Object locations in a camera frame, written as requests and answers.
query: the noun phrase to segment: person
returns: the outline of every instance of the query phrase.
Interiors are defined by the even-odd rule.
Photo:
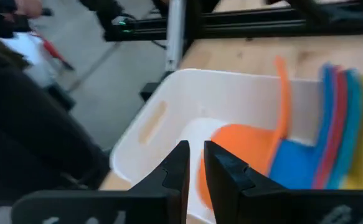
[[[15,0],[39,17],[39,0]],[[83,128],[22,70],[0,54],[0,206],[37,190],[99,188],[109,160]]]

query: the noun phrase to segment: wooden surface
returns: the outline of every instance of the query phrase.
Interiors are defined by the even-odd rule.
[[[283,3],[265,6],[262,2],[262,0],[223,0],[216,11],[284,6]],[[281,55],[286,59],[290,77],[315,79],[318,77],[318,68],[325,62],[356,67],[363,73],[363,35],[266,38],[251,41],[197,40],[184,57],[181,68],[275,75],[273,65],[275,55]]]
[[[100,190],[128,190],[130,188],[130,183],[110,172],[102,182]]]

